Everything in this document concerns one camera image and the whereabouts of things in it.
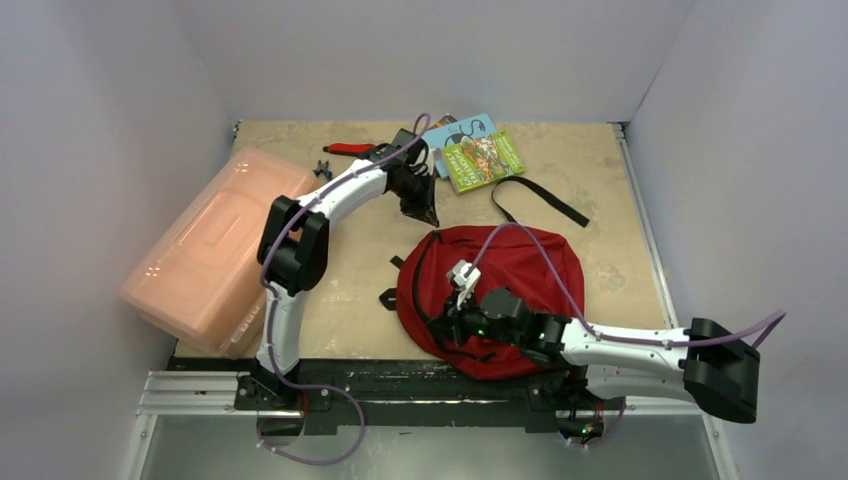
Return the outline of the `red student backpack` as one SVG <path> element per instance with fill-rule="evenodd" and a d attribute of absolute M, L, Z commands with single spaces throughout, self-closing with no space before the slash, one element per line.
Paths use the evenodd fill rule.
<path fill-rule="evenodd" d="M 380 301 L 397 314 L 407 335 L 425 352 L 482 381 L 525 377 L 544 368 L 517 348 L 474 337 L 466 346 L 438 345 L 426 328 L 439 316 L 455 288 L 481 302 L 490 291 L 507 288 L 534 311 L 575 317 L 585 310 L 580 260 L 560 234 L 521 230 L 505 209 L 508 227 L 461 225 L 427 233 L 406 258 L 393 257 L 395 287 Z"/>

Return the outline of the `green illustrated book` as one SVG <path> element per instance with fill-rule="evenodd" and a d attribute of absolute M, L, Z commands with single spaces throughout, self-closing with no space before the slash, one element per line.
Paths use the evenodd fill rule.
<path fill-rule="evenodd" d="M 443 158 L 458 195 L 525 172 L 525 165 L 506 131 L 445 147 Z"/>

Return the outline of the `light blue book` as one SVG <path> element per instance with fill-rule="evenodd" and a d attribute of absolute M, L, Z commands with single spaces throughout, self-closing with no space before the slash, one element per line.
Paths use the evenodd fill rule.
<path fill-rule="evenodd" d="M 455 123 L 437 129 L 428 129 L 423 134 L 422 139 L 429 148 L 429 156 L 433 160 L 437 177 L 447 178 L 449 176 L 443 159 L 443 150 L 446 147 L 459 144 L 467 139 L 484 137 L 496 131 L 496 125 L 485 113 L 457 119 Z"/>

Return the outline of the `dark brown book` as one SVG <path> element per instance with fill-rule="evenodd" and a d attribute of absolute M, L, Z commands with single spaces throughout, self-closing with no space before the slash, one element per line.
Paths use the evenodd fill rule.
<path fill-rule="evenodd" d="M 455 123 L 456 121 L 457 121 L 457 119 L 454 116 L 452 116 L 451 114 L 445 114 L 441 118 L 439 118 L 437 121 L 431 123 L 429 125 L 428 129 L 429 130 L 437 129 L 437 128 L 443 127 L 445 125 Z"/>

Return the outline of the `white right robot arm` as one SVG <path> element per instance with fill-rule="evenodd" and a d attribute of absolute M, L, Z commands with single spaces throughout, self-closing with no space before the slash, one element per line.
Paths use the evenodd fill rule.
<path fill-rule="evenodd" d="M 575 317 L 534 311 L 508 289 L 464 303 L 452 294 L 426 324 L 438 345 L 474 337 L 518 349 L 533 364 L 561 368 L 561 396 L 578 408 L 627 396 L 691 402 L 739 424 L 757 418 L 760 354 L 727 330 L 696 318 L 688 328 L 629 330 L 584 326 Z"/>

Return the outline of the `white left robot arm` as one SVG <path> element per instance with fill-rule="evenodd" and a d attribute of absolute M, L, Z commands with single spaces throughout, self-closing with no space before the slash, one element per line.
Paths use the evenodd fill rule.
<path fill-rule="evenodd" d="M 306 300 L 327 270 L 332 228 L 387 192 L 398 197 L 404 216 L 438 226 L 433 167 L 420 135 L 401 129 L 317 190 L 272 202 L 257 252 L 267 307 L 251 373 L 272 408 L 287 408 L 297 399 L 298 382 L 287 373 L 301 358 Z"/>

